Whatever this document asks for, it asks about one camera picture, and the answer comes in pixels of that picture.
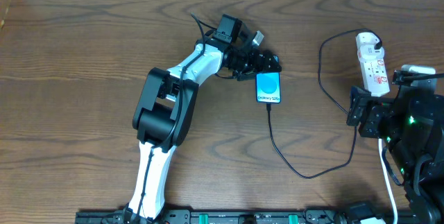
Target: phone screen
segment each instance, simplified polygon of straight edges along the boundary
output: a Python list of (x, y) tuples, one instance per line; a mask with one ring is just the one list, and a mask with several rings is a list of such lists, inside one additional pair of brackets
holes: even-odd
[(256, 99), (260, 103), (280, 103), (280, 73), (256, 75)]

